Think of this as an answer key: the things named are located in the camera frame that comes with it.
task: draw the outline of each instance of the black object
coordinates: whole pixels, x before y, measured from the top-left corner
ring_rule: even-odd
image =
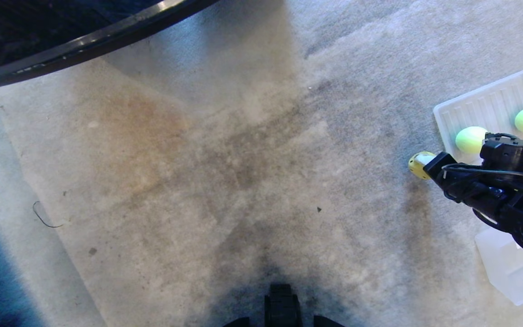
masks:
[[[288,284],[273,284],[265,297],[265,327],[302,327],[300,302]],[[250,327],[249,318],[240,318],[224,327]],[[314,327],[344,327],[328,318],[314,316]]]
[[[218,0],[0,0],[0,86],[122,48]]]
[[[523,139],[486,133],[481,166],[457,163],[438,154],[423,170],[445,197],[472,207],[487,225],[513,236],[523,247]]]

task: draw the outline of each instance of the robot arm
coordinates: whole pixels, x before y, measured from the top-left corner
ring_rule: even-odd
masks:
[[[481,221],[523,247],[523,139],[486,133],[480,157],[482,165],[472,166],[439,153],[423,171],[445,197],[473,208]]]

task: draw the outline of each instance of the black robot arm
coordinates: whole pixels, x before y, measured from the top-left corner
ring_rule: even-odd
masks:
[[[481,166],[438,154],[423,170],[445,197],[472,207],[489,226],[513,236],[523,247],[523,139],[486,133]]]

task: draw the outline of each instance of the gray carpet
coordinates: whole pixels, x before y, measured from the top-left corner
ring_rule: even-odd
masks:
[[[222,0],[0,88],[0,237],[51,326],[261,326],[271,282],[307,325],[523,326],[486,226],[405,167],[436,104],[520,70],[523,1]]]

